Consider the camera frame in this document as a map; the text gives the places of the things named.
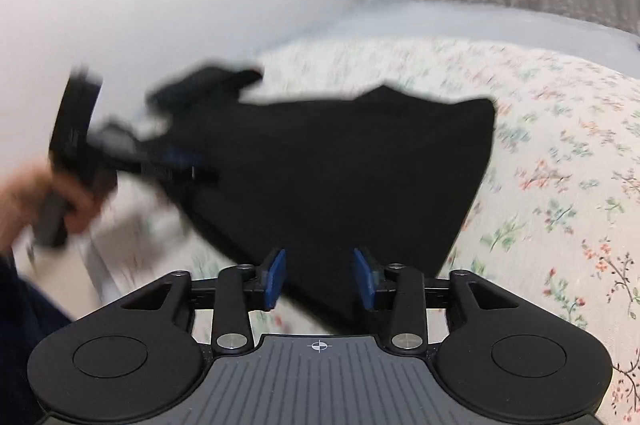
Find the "person's left hand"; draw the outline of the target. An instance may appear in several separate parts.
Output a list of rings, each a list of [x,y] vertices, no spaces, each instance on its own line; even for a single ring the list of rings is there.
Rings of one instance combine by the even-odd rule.
[[[117,180],[110,179],[89,190],[70,174],[54,171],[47,159],[22,165],[1,179],[1,254],[9,254],[17,237],[37,222],[48,194],[70,203],[64,225],[70,234],[79,234],[98,218],[116,186]]]

